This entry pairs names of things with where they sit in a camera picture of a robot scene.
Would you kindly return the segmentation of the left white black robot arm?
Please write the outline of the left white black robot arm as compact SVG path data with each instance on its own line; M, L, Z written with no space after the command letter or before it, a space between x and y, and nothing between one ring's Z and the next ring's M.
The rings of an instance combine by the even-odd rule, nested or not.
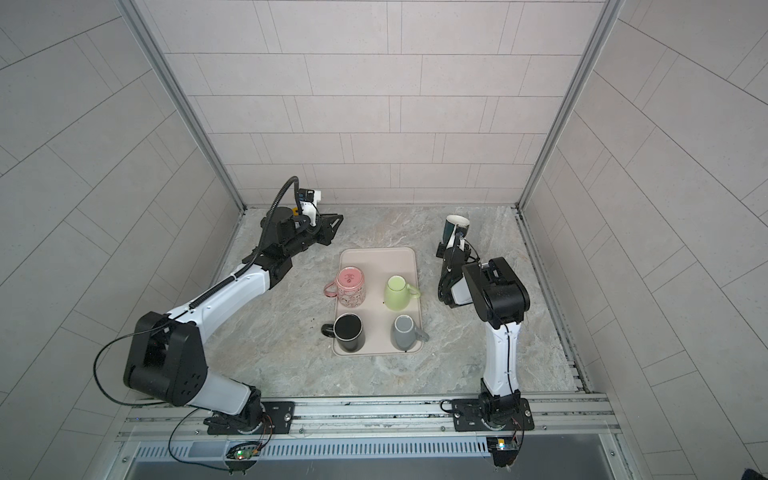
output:
M190 302L138 320L125 386L174 406L211 411L205 421L211 434L260 429L266 422L260 390L212 371L204 343L243 306L274 288L291 269L293 256L314 244L330 245L342 221L340 214L309 218L287 207L265 216L263 237L240 269Z

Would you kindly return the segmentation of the dark green mug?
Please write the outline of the dark green mug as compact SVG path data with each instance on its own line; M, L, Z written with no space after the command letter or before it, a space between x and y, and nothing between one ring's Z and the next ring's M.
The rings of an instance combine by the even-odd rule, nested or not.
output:
M454 240L457 244L459 237L463 237L465 239L469 230L469 226L470 220L468 218L458 214L448 215L444 224L442 243L448 242L449 240Z

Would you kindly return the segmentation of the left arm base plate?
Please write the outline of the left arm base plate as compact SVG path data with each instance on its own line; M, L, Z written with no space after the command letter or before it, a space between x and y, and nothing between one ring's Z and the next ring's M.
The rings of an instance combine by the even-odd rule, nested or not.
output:
M237 415L214 411L203 424L209 435L287 434L294 410L294 402L256 400L246 404Z

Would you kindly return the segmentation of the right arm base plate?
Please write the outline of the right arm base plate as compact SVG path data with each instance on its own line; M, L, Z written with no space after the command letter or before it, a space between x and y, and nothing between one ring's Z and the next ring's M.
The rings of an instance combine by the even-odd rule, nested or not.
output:
M449 401L448 413L452 416L457 432L480 431L532 431L535 429L528 401L523 398L515 409L503 412L500 419L485 420L481 412L481 401L477 398L453 399Z

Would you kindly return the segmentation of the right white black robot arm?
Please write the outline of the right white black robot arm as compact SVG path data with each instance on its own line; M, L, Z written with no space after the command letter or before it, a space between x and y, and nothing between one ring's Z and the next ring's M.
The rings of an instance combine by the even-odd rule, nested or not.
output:
M490 430L525 432L534 428L527 400L517 380L517 345L530 297L506 259L482 262L472 247L438 244L442 260L438 299L451 308L472 305L485 331L486 363L477 404L468 418L479 419Z

